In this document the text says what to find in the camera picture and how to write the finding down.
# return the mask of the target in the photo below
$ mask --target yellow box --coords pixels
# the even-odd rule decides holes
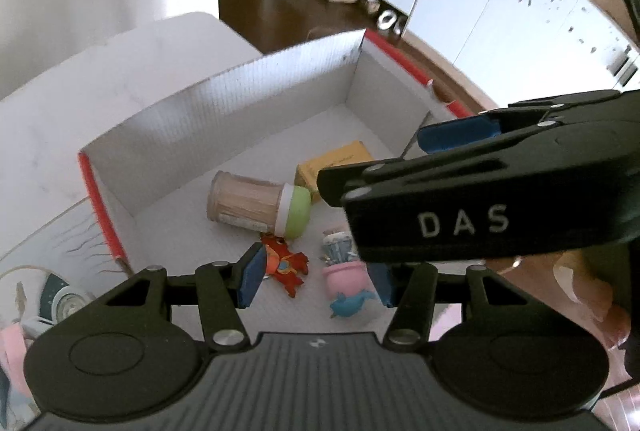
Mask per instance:
[[[360,164],[362,162],[371,162],[372,160],[373,157],[364,147],[364,144],[356,140],[322,156],[298,164],[294,183],[297,186],[308,189],[311,192],[312,203],[316,203],[320,200],[318,185],[316,185],[319,170],[325,167]]]

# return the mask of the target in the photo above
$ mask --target green lid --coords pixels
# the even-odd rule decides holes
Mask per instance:
[[[305,232],[306,224],[311,215],[311,194],[308,189],[300,186],[293,187],[293,196],[289,214],[287,215],[287,227],[284,236],[287,239],[296,239]]]

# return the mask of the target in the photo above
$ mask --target pink object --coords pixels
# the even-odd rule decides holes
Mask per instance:
[[[329,299],[335,299],[338,293],[351,297],[370,287],[367,265],[362,261],[331,265],[322,270],[322,275],[326,281]]]
[[[31,390],[24,378],[24,356],[27,346],[20,324],[11,325],[0,331],[0,364],[9,377],[14,389],[31,398]]]

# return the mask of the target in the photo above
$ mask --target white lettering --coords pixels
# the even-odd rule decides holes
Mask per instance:
[[[491,225],[489,231],[494,234],[500,234],[507,230],[509,226],[509,218],[503,216],[506,205],[494,205],[489,209],[489,221],[499,223],[499,225]]]
[[[453,230],[453,235],[457,236],[460,231],[468,231],[472,236],[476,233],[476,228],[474,224],[471,223],[471,220],[466,215],[466,212],[463,209],[458,211],[458,219],[456,220],[456,227]]]
[[[431,224],[433,225],[431,230],[427,227],[427,220],[431,220]],[[436,237],[440,233],[440,220],[435,212],[418,214],[418,221],[420,221],[420,229],[424,237]]]

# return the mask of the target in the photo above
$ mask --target white container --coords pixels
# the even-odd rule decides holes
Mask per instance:
[[[94,140],[81,159],[88,191],[106,208],[132,269],[191,274],[211,261],[234,263],[257,241],[254,231],[207,219],[219,170],[292,182],[298,163],[353,140],[375,159],[400,156],[428,113],[432,122],[454,119],[430,79],[404,62],[373,32],[321,38],[194,84]],[[381,303],[330,318],[317,257],[323,231],[344,222],[341,208],[311,207],[305,232],[289,245],[310,259],[305,284],[294,302],[275,281],[260,286],[240,312],[252,339],[260,331],[383,334],[393,311]],[[174,307],[173,321],[202,335],[196,307]]]

